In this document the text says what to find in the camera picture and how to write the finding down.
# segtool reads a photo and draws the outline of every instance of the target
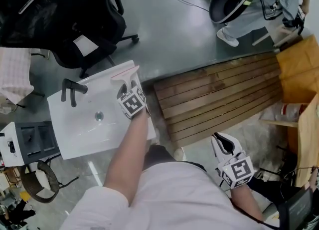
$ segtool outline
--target hand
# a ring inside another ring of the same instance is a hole
[[[132,120],[143,108],[146,107],[147,111],[148,109],[146,97],[134,80],[131,81],[131,87],[132,89],[128,91],[127,85],[123,84],[117,94],[117,101],[123,113]]]
[[[304,12],[304,14],[309,13],[309,5],[308,4],[302,4],[301,5],[301,10]]]

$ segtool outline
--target black faucet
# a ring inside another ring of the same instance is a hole
[[[75,91],[81,92],[83,94],[87,93],[88,91],[88,87],[86,85],[78,84],[76,82],[73,82],[65,78],[62,82],[62,95],[61,95],[62,102],[66,101],[66,89],[70,89],[72,108],[76,107]]]

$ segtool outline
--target light blue pants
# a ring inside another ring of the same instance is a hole
[[[253,0],[249,7],[236,19],[230,21],[222,31],[233,38],[239,38],[253,30],[265,27],[266,23],[260,0]]]

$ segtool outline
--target wicker chair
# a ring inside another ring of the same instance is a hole
[[[72,182],[74,182],[75,180],[77,180],[79,178],[79,177],[76,177],[65,185],[63,185],[62,183],[60,183],[58,181],[58,179],[56,178],[56,175],[54,174],[54,172],[52,171],[52,169],[50,168],[50,166],[48,164],[49,164],[49,162],[51,162],[51,160],[53,160],[54,158],[57,158],[59,156],[61,156],[61,154],[56,155],[52,158],[49,158],[45,162],[41,161],[41,160],[37,161],[38,162],[37,168],[39,170],[42,170],[45,172],[46,177],[47,177],[49,184],[50,184],[50,187],[51,187],[51,191],[54,192],[54,195],[52,195],[49,198],[43,198],[43,197],[40,197],[37,195],[40,191],[42,191],[44,189],[44,187],[38,181],[38,179],[35,175],[35,172],[25,173],[27,165],[21,166],[19,169],[21,181],[22,181],[22,184],[23,184],[25,190],[28,192],[28,194],[32,198],[34,198],[36,201],[38,201],[40,203],[48,204],[48,203],[52,202],[54,200],[54,198],[57,196],[57,194],[59,193],[59,190],[61,188],[67,187],[68,185],[70,185]]]

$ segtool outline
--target chair wheel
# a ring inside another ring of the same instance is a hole
[[[139,37],[136,37],[136,38],[132,38],[132,42],[133,44],[136,44],[140,41],[140,38]]]

